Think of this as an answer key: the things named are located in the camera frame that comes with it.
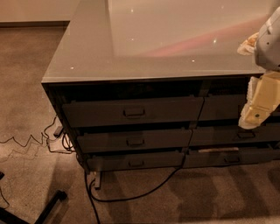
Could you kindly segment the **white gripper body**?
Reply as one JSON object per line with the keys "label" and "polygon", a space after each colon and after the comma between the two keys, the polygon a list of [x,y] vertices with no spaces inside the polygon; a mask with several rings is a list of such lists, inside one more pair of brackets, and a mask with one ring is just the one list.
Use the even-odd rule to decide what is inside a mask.
{"label": "white gripper body", "polygon": [[248,84],[248,116],[269,116],[280,104],[280,73],[268,71]]}

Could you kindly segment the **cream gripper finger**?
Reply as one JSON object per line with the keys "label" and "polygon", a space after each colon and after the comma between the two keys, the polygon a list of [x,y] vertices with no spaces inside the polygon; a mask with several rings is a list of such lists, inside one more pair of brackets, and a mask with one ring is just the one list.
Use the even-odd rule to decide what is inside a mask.
{"label": "cream gripper finger", "polygon": [[237,52],[240,55],[251,55],[255,52],[256,40],[258,37],[258,32],[252,34],[246,40],[244,40],[240,46],[237,48]]}
{"label": "cream gripper finger", "polygon": [[241,111],[238,126],[245,130],[252,130],[259,127],[269,116],[269,111],[252,108],[248,104],[245,104]]}

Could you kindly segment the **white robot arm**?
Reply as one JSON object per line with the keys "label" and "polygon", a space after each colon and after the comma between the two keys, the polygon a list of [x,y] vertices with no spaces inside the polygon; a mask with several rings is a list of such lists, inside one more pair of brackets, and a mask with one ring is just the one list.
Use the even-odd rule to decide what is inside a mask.
{"label": "white robot arm", "polygon": [[260,31],[247,38],[237,49],[241,55],[254,55],[255,63],[265,70],[251,77],[238,126],[245,130],[259,127],[280,105],[280,7]]}

